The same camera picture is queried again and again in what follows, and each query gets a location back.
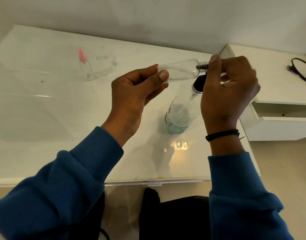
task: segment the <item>black bottle cap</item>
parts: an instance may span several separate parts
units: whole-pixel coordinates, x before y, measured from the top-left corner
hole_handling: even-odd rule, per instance
[[[196,78],[195,82],[193,83],[193,89],[195,90],[195,92],[198,92],[198,93],[203,92],[204,84],[206,81],[206,76],[207,76],[207,72],[205,73],[205,75],[201,75]]]

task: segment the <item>power cord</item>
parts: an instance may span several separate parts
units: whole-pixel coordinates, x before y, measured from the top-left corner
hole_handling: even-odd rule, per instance
[[[306,61],[305,61],[305,60],[302,60],[302,59],[300,59],[300,58],[293,58],[293,59],[291,60],[292,65],[291,65],[291,66],[290,66],[290,65],[287,66],[286,69],[289,70],[290,72],[293,72],[294,74],[298,75],[302,80],[306,81],[306,77],[304,77],[304,76],[296,69],[296,67],[294,66],[293,60],[299,60],[299,61],[301,61],[301,62],[303,62],[303,63],[306,64]]]

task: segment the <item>fingernail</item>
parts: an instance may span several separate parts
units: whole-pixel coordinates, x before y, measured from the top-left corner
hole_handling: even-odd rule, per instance
[[[217,55],[213,55],[209,61],[209,64],[213,63],[216,60],[217,60]]]
[[[160,79],[165,82],[169,78],[169,73],[167,70],[164,70],[159,74],[159,76]]]

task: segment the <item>bottle with pink cap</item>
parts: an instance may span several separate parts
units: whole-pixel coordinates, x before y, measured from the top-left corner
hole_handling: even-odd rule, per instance
[[[91,67],[91,63],[88,61],[86,54],[82,48],[78,49],[78,58],[80,60],[80,67],[85,80],[91,81],[96,79]]]

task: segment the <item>pink cap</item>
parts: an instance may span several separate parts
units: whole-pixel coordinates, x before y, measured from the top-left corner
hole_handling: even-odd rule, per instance
[[[82,48],[78,48],[78,58],[80,59],[80,62],[87,63],[87,56]]]

